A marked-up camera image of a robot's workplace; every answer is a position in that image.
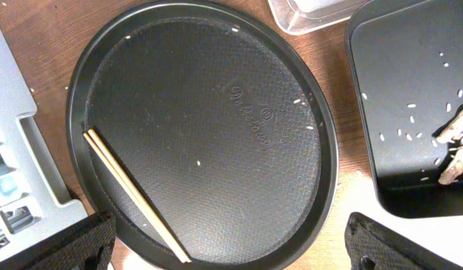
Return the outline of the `blue cup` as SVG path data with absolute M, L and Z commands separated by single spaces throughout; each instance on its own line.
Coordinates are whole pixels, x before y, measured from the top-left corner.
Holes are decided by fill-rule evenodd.
M 18 187 L 13 177 L 0 178 L 0 194 L 3 196 L 10 196 L 13 192 L 17 191 Z

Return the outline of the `food scraps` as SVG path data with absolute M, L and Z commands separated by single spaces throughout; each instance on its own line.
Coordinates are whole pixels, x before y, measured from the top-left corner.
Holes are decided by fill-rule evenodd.
M 440 174 L 438 183 L 450 185 L 458 181 L 463 174 L 463 109 L 455 118 L 441 131 L 437 137 L 439 143 L 455 143 L 455 150 L 452 150 L 452 160 L 446 169 Z

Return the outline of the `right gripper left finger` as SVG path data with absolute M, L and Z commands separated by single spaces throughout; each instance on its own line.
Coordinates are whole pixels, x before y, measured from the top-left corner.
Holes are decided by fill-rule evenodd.
M 0 262 L 0 270 L 106 270 L 116 241 L 116 218 L 94 213 Z

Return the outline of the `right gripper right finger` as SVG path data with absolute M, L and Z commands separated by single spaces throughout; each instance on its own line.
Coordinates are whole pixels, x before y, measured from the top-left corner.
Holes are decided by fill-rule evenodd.
M 359 212 L 350 214 L 344 240 L 352 270 L 463 270 Z

